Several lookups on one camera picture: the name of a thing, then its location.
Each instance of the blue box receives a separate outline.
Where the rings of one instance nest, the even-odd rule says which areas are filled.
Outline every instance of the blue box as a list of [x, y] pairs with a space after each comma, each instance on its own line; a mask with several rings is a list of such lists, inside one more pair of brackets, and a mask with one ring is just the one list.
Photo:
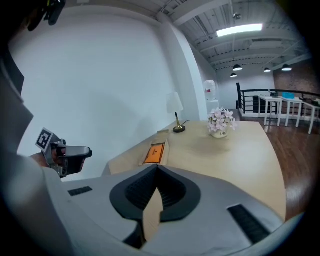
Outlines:
[[294, 99], [295, 98], [295, 94], [292, 92], [283, 92], [282, 93], [282, 97], [286, 98], [286, 99]]

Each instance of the orange book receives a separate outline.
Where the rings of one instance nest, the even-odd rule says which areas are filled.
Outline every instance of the orange book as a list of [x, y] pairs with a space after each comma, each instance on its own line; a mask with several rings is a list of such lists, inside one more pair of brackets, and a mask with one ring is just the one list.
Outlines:
[[165, 144], [157, 144], [151, 146], [148, 155], [144, 160], [144, 164], [160, 164]]

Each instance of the ceiling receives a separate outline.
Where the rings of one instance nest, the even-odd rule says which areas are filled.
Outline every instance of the ceiling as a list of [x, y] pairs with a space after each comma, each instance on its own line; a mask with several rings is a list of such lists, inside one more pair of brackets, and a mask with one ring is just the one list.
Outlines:
[[[216, 71], [234, 64], [275, 70], [311, 58], [294, 23], [273, 0], [67, 0], [66, 7], [79, 5], [119, 7], [152, 19], [162, 12]], [[234, 13], [241, 19], [234, 19]], [[263, 30], [223, 37], [216, 33], [255, 23], [263, 23]]]

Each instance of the flower pot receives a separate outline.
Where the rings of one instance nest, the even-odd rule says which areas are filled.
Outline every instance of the flower pot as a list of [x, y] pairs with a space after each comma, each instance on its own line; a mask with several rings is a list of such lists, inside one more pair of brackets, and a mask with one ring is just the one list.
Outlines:
[[211, 136], [216, 138], [216, 139], [221, 139], [225, 138], [228, 136], [228, 128], [225, 130], [217, 130], [217, 131], [212, 131]]

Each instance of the table lamp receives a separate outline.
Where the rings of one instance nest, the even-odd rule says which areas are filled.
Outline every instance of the table lamp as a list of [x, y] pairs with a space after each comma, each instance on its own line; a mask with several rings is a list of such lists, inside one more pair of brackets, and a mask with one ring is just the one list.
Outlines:
[[166, 95], [166, 109], [169, 114], [175, 113], [176, 127], [173, 128], [173, 132], [175, 133], [184, 132], [186, 130], [186, 127], [180, 125], [178, 115], [177, 115], [177, 112], [184, 110], [184, 107], [182, 106], [181, 100], [179, 98], [179, 94], [177, 92]]

